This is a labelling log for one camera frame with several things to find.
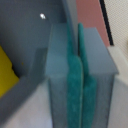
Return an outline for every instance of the yellow object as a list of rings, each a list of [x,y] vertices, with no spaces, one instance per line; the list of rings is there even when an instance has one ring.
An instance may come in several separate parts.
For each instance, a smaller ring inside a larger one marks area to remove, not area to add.
[[[0,97],[9,91],[19,78],[12,70],[12,63],[0,46]]]

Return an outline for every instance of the white dot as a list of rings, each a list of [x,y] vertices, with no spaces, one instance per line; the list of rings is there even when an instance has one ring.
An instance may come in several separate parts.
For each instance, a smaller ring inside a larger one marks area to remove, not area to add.
[[[40,17],[44,20],[46,19],[45,15],[43,13],[40,14]]]

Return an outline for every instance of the gray surface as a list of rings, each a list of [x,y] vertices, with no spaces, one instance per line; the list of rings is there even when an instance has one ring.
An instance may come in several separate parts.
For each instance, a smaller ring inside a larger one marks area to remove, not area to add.
[[[119,74],[115,76],[108,128],[128,127],[128,61],[116,46],[108,47]]]
[[[117,68],[96,28],[85,28],[85,48],[90,74],[114,74]]]
[[[26,78],[20,79],[9,92],[0,99],[0,125],[22,105],[44,79],[47,49],[38,49],[34,57],[32,69]]]
[[[51,23],[66,22],[57,1],[1,0],[0,45],[18,76],[26,75],[37,48],[48,47]],[[40,18],[44,13],[48,20]]]
[[[54,128],[67,127],[67,43],[67,24],[54,25],[46,63]]]
[[[113,80],[118,71],[97,30],[85,28],[84,35],[89,73],[98,82],[92,128],[107,128]]]
[[[74,53],[78,54],[78,19],[76,0],[62,0],[71,32]]]
[[[114,75],[97,74],[93,76],[96,78],[98,84],[96,109],[92,128],[107,128]]]
[[[68,73],[67,42],[67,24],[54,25],[48,48],[46,75]]]
[[[52,128],[48,79],[38,85],[3,128]]]

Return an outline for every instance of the pink surface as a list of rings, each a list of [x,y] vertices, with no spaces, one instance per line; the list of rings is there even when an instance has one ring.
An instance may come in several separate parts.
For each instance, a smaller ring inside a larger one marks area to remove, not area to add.
[[[99,0],[76,0],[78,22],[84,27],[96,27],[105,46],[109,46],[109,39],[100,7]]]

